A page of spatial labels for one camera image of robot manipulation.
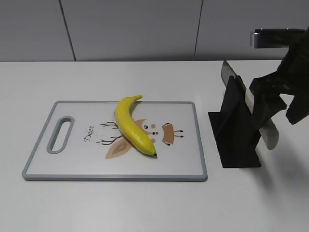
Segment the deer ear drawing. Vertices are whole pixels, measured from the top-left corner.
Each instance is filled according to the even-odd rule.
[[[105,158],[111,159],[121,156],[128,152],[131,147],[131,143],[127,139],[123,138],[111,146]]]

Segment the gray cutting board rim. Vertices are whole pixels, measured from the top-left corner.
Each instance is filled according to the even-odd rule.
[[[207,179],[207,171],[205,158],[202,148],[200,131],[198,126],[197,114],[195,104],[189,101],[138,101],[138,104],[158,104],[164,106],[165,104],[178,104],[192,106],[192,116],[194,118],[195,132],[197,137],[197,144],[199,150],[201,174],[29,174],[28,168],[36,155],[36,151],[40,145],[41,139],[44,136],[46,128],[55,112],[57,106],[62,103],[76,104],[76,103],[102,103],[102,104],[117,104],[118,101],[57,101],[55,102],[46,123],[40,133],[40,136],[33,148],[33,151],[23,169],[22,176],[25,180],[62,180],[62,181],[205,181]]]

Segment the gray wall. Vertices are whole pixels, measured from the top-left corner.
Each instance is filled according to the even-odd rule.
[[[309,0],[205,0],[196,60],[280,59],[286,48],[252,49],[258,28],[309,26]]]
[[[193,60],[201,0],[62,0],[76,60]]]
[[[250,32],[306,29],[308,9],[309,0],[2,0],[0,61],[277,59],[286,49],[252,49]]]
[[[0,61],[74,60],[57,0],[0,1]]]

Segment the banana tip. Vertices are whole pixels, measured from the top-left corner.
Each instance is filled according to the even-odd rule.
[[[136,99],[136,100],[139,100],[139,99],[141,99],[142,97],[143,97],[143,95],[140,94],[140,95],[135,96],[135,99]]]

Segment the cutting board handle hole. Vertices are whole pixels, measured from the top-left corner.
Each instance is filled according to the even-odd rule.
[[[65,116],[58,120],[47,145],[47,151],[50,154],[57,154],[64,150],[67,145],[73,124],[74,118],[71,116]]]

